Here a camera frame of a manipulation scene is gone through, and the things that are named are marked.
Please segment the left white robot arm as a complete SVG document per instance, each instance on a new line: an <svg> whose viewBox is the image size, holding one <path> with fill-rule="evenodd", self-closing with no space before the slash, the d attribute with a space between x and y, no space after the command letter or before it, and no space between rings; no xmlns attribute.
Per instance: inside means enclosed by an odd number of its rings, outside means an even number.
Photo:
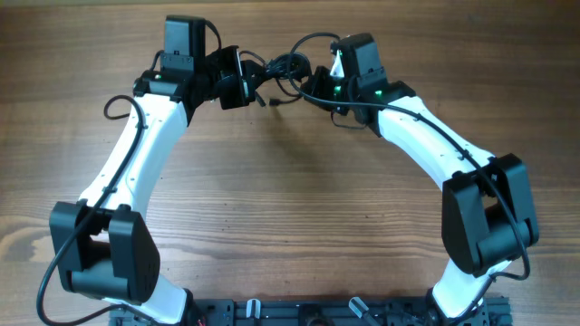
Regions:
<svg viewBox="0 0 580 326"><path fill-rule="evenodd" d="M103 300L116 317L147 325L203 325L190 291L160 271L160 252L145 222L150 196L169 153L196 108L220 100L246 106L255 84L236 46L206 50L207 19L170 15L165 43L128 97L126 126L97 178L74 203L57 203L49 218L57 275L67 292Z"/></svg>

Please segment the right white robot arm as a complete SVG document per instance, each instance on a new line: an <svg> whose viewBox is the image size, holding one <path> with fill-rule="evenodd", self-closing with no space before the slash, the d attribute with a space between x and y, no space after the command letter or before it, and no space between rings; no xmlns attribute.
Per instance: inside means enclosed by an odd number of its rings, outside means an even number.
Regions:
<svg viewBox="0 0 580 326"><path fill-rule="evenodd" d="M539 238L527 167L513 154L497 157L462 138L426 107L402 81L389 81L369 34L331 39L333 65L287 65L292 86L332 115L352 113L357 129L370 129L403 150L442 193L441 238L449 256L426 301L389 304L386 321L416 325L509 325L508 302L488 298L490 285L509 278Z"/></svg>

